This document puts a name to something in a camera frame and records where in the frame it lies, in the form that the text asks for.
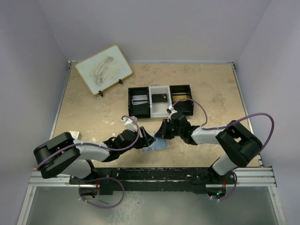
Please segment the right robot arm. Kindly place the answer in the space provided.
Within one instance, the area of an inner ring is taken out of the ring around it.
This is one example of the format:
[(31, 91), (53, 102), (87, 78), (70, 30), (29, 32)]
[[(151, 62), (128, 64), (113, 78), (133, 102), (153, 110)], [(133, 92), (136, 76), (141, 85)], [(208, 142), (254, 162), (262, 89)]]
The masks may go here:
[(223, 176), (238, 167), (246, 167), (263, 149), (262, 142), (240, 122), (233, 120), (224, 128), (204, 128), (191, 125), (180, 112), (164, 119), (154, 136), (168, 140), (178, 136), (190, 145), (219, 144), (225, 155), (210, 167), (217, 176)]

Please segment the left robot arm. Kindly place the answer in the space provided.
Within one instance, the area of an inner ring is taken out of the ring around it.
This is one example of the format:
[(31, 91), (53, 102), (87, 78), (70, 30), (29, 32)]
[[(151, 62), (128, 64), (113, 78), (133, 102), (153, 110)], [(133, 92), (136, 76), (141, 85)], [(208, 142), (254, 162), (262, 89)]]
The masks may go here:
[(44, 179), (59, 174), (68, 174), (85, 179), (96, 169), (93, 160), (111, 162), (131, 149), (151, 146), (156, 138), (146, 132), (144, 127), (137, 131), (124, 130), (116, 137), (101, 143), (83, 142), (64, 132), (36, 147), (33, 151), (37, 170)]

